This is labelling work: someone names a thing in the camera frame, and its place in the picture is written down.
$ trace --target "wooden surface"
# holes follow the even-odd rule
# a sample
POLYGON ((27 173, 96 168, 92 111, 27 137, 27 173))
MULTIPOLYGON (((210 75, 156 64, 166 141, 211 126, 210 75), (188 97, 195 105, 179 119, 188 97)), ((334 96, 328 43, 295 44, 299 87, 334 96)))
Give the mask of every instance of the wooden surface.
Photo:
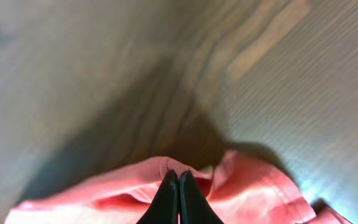
POLYGON ((358 223, 358 0, 0 0, 0 223, 90 175, 228 147, 358 223))

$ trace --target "towel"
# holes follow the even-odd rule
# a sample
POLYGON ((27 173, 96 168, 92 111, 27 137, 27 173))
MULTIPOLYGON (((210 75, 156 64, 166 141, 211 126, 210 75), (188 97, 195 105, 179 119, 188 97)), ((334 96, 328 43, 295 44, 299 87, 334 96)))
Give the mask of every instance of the towel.
POLYGON ((190 170, 224 223, 350 223, 329 207, 318 215, 296 185, 273 165, 226 151, 215 169, 195 170, 169 157, 153 157, 92 177, 41 200, 22 202, 6 224, 136 223, 169 170, 190 170))

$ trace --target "fabric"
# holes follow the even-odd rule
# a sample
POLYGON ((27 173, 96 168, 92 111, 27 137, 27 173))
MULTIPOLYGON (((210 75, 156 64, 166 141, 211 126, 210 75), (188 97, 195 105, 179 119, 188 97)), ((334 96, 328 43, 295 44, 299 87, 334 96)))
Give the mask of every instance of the fabric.
POLYGON ((197 171, 169 157, 90 178, 60 194, 13 208, 6 224, 136 223, 168 170, 190 170, 224 223, 349 223, 330 208, 318 215, 274 166, 227 151, 214 170, 197 171))

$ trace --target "pink fabric corner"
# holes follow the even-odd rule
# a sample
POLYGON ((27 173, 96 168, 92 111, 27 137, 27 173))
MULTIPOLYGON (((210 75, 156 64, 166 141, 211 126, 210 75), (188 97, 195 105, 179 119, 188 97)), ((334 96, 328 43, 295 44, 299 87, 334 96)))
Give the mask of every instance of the pink fabric corner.
POLYGON ((234 151, 227 151, 213 172, 153 157, 50 198, 25 201, 9 212, 5 223, 135 223, 169 170, 178 176, 190 170, 224 223, 349 223, 330 208, 316 215, 286 175, 234 151))

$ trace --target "pink cloth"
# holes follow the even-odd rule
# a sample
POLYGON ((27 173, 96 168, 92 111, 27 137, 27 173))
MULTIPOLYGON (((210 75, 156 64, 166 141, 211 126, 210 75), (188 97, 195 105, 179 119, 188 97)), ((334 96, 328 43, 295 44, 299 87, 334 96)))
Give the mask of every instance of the pink cloth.
POLYGON ((168 170, 191 170, 224 223, 349 223, 330 208, 316 216, 295 184, 274 166, 227 151, 214 170, 197 171, 169 157, 90 178, 60 194, 13 208, 6 224, 136 223, 168 170))

